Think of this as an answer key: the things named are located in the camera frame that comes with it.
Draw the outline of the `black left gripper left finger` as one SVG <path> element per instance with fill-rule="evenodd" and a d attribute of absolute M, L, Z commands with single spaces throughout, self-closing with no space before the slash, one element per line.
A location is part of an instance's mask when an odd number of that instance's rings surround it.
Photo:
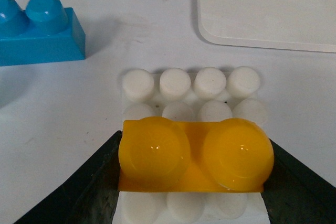
<path fill-rule="evenodd" d="M 119 191 L 115 132 L 62 185 L 17 220 L 17 223 L 112 223 Z"/>

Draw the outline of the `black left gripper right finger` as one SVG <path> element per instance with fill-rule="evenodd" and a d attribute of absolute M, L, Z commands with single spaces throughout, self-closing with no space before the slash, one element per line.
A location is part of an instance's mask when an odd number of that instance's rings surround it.
<path fill-rule="evenodd" d="M 261 196 L 271 223 L 335 223 L 335 187 L 271 141 L 275 161 Z"/>

